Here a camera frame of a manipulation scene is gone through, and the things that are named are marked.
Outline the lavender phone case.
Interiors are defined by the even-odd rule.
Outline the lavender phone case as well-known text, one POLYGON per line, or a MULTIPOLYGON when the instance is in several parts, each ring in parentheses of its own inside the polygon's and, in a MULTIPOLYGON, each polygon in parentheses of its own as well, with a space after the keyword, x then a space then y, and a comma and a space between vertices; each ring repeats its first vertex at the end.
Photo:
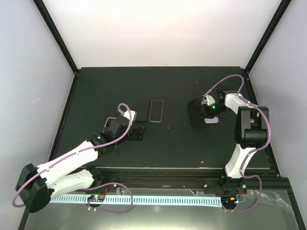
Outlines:
MULTIPOLYGON (((203 105, 207 105, 207 100, 205 99, 205 100, 203 100, 202 102, 201 102, 201 105, 203 106, 203 105)), ((212 117, 212 118, 204 118, 204 122, 206 123, 206 124, 217 124, 218 122, 219 122, 219 118, 217 117, 217 116, 215 116, 215 117, 212 117)))

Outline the phone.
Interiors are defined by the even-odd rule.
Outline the phone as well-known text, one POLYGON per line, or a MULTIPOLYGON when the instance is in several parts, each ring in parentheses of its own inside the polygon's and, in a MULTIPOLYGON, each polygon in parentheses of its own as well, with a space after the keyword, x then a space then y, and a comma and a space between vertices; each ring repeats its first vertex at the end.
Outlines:
POLYGON ((112 122, 113 120, 115 120, 115 119, 116 119, 115 117, 108 117, 108 118, 106 119, 106 122, 105 122, 105 124, 104 124, 104 127, 109 127, 110 124, 111 124, 111 122, 112 122))
POLYGON ((198 127, 202 121, 201 104, 198 99, 188 103, 189 121, 192 127, 198 127))

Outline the silver black smartphone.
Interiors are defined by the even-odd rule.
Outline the silver black smartphone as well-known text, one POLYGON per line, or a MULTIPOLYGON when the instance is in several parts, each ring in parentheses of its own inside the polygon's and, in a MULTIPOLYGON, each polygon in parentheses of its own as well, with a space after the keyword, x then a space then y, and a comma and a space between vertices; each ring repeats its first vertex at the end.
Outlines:
POLYGON ((161 123, 163 117, 164 101, 152 100, 149 112, 149 122, 161 123))

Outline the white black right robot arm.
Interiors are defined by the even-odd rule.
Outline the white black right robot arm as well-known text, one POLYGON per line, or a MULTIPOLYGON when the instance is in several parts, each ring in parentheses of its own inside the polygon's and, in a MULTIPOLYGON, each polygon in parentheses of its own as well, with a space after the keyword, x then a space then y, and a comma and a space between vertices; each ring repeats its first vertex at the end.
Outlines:
POLYGON ((219 96, 216 100, 208 94, 204 95, 201 108, 205 119, 213 119, 226 109, 236 114, 236 146, 218 180, 219 190, 230 193, 241 186, 246 167, 255 153, 268 146, 272 131, 267 107, 253 104, 238 92, 222 91, 219 96))

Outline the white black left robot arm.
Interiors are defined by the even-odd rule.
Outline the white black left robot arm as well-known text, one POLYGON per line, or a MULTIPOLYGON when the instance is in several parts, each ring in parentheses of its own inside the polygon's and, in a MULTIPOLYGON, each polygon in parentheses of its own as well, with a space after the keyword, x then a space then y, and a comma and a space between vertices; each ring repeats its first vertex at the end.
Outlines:
POLYGON ((75 190, 100 190, 103 179, 94 166, 75 170, 112 152, 125 141, 142 141, 145 131, 144 126, 133 126, 127 117, 120 116, 68 153, 38 166, 31 163, 24 166, 12 205, 19 207, 16 198, 20 197, 23 202, 20 206, 36 213, 58 196, 75 190))

